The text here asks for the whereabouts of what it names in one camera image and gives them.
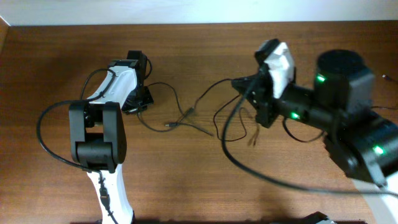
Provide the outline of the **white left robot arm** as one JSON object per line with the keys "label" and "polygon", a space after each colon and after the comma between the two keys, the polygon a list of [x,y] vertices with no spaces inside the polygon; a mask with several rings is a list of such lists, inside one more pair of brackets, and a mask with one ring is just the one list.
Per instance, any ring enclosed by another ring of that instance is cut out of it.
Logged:
{"label": "white left robot arm", "polygon": [[112,60],[107,75],[86,103],[69,107],[71,155],[87,167],[99,201],[100,223],[134,223],[123,181],[127,139],[123,114],[136,114],[153,104],[144,85],[150,70],[147,56],[130,50],[122,60]]}

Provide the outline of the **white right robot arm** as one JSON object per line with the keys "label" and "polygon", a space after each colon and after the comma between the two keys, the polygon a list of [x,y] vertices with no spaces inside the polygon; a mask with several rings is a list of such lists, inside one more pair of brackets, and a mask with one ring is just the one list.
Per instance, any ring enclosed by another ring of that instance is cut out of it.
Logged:
{"label": "white right robot arm", "polygon": [[256,110],[265,128],[278,116],[321,131],[333,162],[357,185],[369,185],[368,205],[379,223],[397,222],[397,126],[374,111],[374,74],[350,50],[317,59],[312,89],[295,83],[288,52],[259,50],[255,75],[231,84]]}

